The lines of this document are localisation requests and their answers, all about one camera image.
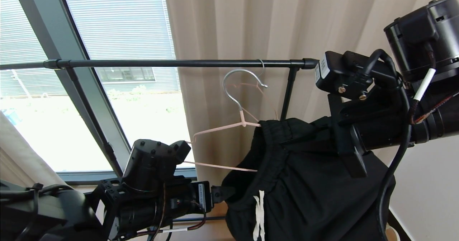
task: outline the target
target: window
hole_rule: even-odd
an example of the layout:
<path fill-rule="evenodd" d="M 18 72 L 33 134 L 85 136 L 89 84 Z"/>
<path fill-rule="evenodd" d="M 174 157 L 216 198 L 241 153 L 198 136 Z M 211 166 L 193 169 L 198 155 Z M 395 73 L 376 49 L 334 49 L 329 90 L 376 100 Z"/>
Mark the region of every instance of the window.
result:
<path fill-rule="evenodd" d="M 46 60 L 20 2 L 0 7 L 0 63 Z M 0 99 L 1 112 L 54 171 L 112 170 L 53 70 L 0 71 Z"/>
<path fill-rule="evenodd" d="M 102 67 L 97 68 L 97 74 L 103 84 L 126 81 L 155 81 L 151 67 Z"/>
<path fill-rule="evenodd" d="M 165 0 L 66 1 L 91 59 L 175 59 Z M 130 145 L 190 140 L 177 68 L 96 71 Z"/>

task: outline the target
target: drawstring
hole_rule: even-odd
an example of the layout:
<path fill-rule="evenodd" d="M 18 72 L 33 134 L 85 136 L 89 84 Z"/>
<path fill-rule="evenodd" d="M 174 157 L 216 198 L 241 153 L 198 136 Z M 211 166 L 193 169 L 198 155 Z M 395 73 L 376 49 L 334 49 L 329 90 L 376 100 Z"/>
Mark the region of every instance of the drawstring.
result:
<path fill-rule="evenodd" d="M 259 190 L 259 192 L 260 198 L 254 196 L 257 202 L 257 205 L 255 207 L 255 217 L 257 219 L 257 223 L 255 224 L 254 228 L 254 241 L 257 241 L 259 236 L 261 236 L 261 240 L 264 241 L 264 191 Z"/>

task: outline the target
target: screw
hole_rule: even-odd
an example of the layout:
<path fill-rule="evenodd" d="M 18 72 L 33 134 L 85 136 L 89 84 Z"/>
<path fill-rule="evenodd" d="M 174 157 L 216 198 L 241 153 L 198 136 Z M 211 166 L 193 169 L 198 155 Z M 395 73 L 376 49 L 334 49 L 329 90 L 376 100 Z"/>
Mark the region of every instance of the screw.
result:
<path fill-rule="evenodd" d="M 342 93 L 346 92 L 346 88 L 344 86 L 341 86 L 341 87 L 338 88 L 338 92 L 342 94 Z"/>

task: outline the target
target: hanger hook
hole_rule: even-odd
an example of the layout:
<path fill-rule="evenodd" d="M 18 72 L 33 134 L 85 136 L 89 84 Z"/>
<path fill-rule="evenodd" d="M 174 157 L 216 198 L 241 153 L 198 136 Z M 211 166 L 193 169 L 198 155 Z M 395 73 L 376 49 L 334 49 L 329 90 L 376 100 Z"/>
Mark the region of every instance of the hanger hook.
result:
<path fill-rule="evenodd" d="M 264 73 L 264 71 L 266 70 L 266 68 L 264 67 L 264 63 L 263 63 L 263 60 L 261 59 L 258 59 L 258 61 L 260 61 L 261 63 L 261 66 L 263 67 L 263 70 L 261 71 L 261 73 L 258 75 L 259 77 L 262 76 L 262 74 Z"/>
<path fill-rule="evenodd" d="M 226 89 L 226 84 L 225 84 L 225 81 L 226 79 L 228 78 L 228 76 L 232 73 L 235 73 L 237 71 L 245 71 L 247 73 L 250 73 L 251 76 L 253 76 L 261 86 L 263 86 L 264 88 L 267 88 L 268 86 L 263 84 L 260 80 L 260 78 L 253 72 L 253 71 L 249 71 L 249 70 L 246 70 L 246 69 L 234 69 L 234 70 L 231 70 L 230 72 L 228 72 L 225 77 L 223 78 L 223 90 L 225 91 L 225 94 L 230 98 L 232 99 L 234 102 L 236 102 L 236 104 L 239 106 L 239 111 L 242 111 L 242 106 L 241 104 L 239 103 L 239 101 L 237 99 L 235 99 L 233 96 L 231 96 L 229 93 L 228 93 L 228 90 Z"/>

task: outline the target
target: curtain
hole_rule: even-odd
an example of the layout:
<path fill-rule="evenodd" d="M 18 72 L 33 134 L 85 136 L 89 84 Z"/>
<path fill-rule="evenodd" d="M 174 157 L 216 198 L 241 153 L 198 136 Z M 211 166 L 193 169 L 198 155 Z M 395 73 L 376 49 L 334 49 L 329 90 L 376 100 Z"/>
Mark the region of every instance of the curtain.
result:
<path fill-rule="evenodd" d="M 0 179 L 31 187 L 65 184 L 0 112 Z"/>
<path fill-rule="evenodd" d="M 321 58 L 327 50 L 370 55 L 391 53 L 383 28 L 431 0 L 166 0 L 177 59 Z M 190 135 L 239 121 L 237 106 L 221 87 L 228 68 L 179 68 Z M 288 69 L 269 68 L 262 81 L 267 99 L 251 87 L 229 88 L 259 120 L 280 114 Z M 235 73 L 229 84 L 248 82 Z M 312 71 L 299 71 L 287 117 L 311 122 L 329 115 L 326 93 L 315 87 Z M 200 135 L 195 161 L 236 166 L 246 155 L 254 128 L 247 126 Z M 389 163 L 394 148 L 377 151 Z M 197 166 L 198 178 L 221 184 L 227 170 Z"/>

